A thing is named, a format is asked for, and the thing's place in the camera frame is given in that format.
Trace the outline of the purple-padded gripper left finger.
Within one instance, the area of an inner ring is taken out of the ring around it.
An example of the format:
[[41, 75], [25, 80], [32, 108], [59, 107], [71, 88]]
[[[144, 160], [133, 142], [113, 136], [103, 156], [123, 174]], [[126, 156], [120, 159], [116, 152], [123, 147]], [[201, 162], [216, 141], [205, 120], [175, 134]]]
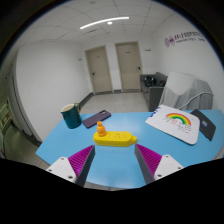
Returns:
[[70, 157], [60, 157], [46, 171], [83, 187], [94, 156], [95, 146], [91, 145]]

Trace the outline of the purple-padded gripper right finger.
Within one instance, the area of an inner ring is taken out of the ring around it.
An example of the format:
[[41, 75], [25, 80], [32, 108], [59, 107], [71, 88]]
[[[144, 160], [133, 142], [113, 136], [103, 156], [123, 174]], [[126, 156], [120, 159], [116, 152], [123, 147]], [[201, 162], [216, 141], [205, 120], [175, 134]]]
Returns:
[[146, 184], [183, 169], [183, 166], [172, 156], [168, 154], [160, 155], [140, 144], [135, 145], [134, 154]]

